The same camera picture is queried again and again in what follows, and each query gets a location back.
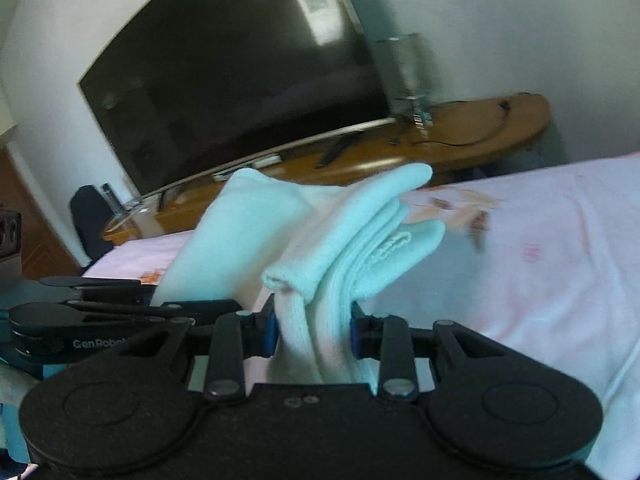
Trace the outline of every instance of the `wooden tv stand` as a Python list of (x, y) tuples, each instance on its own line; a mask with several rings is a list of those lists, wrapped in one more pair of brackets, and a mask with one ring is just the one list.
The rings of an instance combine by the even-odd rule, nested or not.
[[(508, 102), (509, 111), (500, 106)], [(412, 124), (392, 124), (364, 133), (329, 165), (316, 162), (332, 139), (280, 153), (282, 163), (261, 170), (264, 174), (299, 184), (344, 186), (408, 162), (426, 162), (434, 171), (431, 185), (451, 182), (450, 172), (495, 162), (532, 147), (551, 122), (548, 101), (537, 94), (518, 94), (464, 103), (452, 103), (433, 113), (428, 139), (462, 146), (424, 142)], [(192, 180), (168, 194), (157, 211), (158, 197), (125, 219), (113, 219), (104, 238), (120, 245), (134, 238), (193, 229), (224, 182), (211, 176)]]

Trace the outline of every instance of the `white logo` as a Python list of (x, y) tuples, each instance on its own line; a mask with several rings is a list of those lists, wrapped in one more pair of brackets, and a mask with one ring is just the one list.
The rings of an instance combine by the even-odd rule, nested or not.
[(74, 348), (109, 348), (124, 343), (127, 338), (122, 339), (91, 339), (89, 341), (80, 341), (74, 339)]

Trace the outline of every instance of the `white bed sheet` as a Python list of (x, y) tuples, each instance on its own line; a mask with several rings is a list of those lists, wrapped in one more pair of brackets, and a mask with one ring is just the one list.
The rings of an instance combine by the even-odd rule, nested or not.
[[(604, 159), (420, 190), (414, 212), (458, 188), (497, 199), (486, 250), (462, 235), (364, 303), (412, 326), (455, 319), (579, 378), (606, 422), (588, 465), (607, 480), (640, 474), (640, 158)], [(87, 276), (138, 278), (168, 267), (190, 232), (115, 248)], [(430, 387), (425, 363), (421, 386)]]

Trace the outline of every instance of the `silver bolt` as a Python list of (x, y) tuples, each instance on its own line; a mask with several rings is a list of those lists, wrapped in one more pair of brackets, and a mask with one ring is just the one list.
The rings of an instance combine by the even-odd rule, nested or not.
[(393, 378), (382, 384), (382, 389), (394, 397), (408, 397), (415, 390), (415, 384), (409, 379)]
[(240, 391), (240, 384), (231, 379), (216, 379), (207, 384), (207, 392), (214, 397), (228, 397)]
[(318, 397), (317, 395), (305, 395), (304, 397), (302, 397), (302, 401), (306, 402), (307, 404), (317, 404), (318, 402), (320, 402), (320, 397)]
[(299, 408), (302, 406), (302, 399), (300, 397), (289, 397), (284, 399), (284, 405), (289, 408)]

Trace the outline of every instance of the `tv screen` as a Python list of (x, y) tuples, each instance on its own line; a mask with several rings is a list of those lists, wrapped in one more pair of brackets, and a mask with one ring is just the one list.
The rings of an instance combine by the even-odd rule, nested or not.
[(151, 0), (80, 88), (142, 194), (389, 116), (348, 0)]

